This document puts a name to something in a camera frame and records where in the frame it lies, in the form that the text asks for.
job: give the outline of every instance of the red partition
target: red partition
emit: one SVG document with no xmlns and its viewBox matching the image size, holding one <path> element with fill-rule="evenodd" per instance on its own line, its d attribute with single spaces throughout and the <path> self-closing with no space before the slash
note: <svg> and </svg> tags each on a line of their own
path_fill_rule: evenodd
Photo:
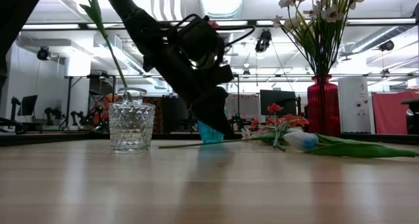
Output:
<svg viewBox="0 0 419 224">
<path fill-rule="evenodd" d="M 402 105 L 401 102 L 411 98 L 419 98 L 419 94 L 413 92 L 374 93 L 373 109 L 377 134 L 407 135 L 406 111 L 409 106 Z"/>
</svg>

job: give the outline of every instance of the desk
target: desk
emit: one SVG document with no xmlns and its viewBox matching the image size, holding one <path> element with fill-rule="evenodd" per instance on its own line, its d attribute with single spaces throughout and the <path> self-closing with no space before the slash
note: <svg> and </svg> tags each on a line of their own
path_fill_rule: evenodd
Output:
<svg viewBox="0 0 419 224">
<path fill-rule="evenodd" d="M 107 140 L 0 148 L 0 223 L 419 223 L 418 159 L 157 149 L 168 143 L 196 141 L 134 155 Z"/>
</svg>

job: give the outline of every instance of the white appliance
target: white appliance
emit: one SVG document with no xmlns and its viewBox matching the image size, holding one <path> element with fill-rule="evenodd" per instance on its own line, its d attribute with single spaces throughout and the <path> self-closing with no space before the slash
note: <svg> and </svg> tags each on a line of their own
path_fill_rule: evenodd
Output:
<svg viewBox="0 0 419 224">
<path fill-rule="evenodd" d="M 338 80 L 341 132 L 371 133 L 370 102 L 366 77 Z"/>
</svg>

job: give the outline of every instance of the red vase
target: red vase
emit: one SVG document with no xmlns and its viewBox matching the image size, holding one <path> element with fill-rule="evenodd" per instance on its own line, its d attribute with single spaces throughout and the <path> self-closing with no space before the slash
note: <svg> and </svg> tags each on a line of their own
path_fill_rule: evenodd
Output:
<svg viewBox="0 0 419 224">
<path fill-rule="evenodd" d="M 307 89 L 308 129 L 311 133 L 340 137 L 338 86 L 329 83 L 331 75 L 314 76 Z"/>
</svg>

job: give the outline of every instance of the glass vase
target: glass vase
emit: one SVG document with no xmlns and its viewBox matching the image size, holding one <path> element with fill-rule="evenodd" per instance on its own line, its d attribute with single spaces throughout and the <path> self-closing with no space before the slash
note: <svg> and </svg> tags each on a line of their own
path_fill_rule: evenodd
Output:
<svg viewBox="0 0 419 224">
<path fill-rule="evenodd" d="M 311 133 L 340 137 L 338 86 L 329 82 L 331 75 L 316 75 L 307 89 L 308 129 Z"/>
<path fill-rule="evenodd" d="M 143 103 L 147 91 L 122 88 L 122 102 L 109 104 L 109 132 L 112 150 L 117 153 L 143 152 L 150 149 L 155 106 Z"/>
<path fill-rule="evenodd" d="M 204 143 L 220 142 L 224 139 L 224 135 L 212 127 L 198 120 L 199 134 Z"/>
</svg>

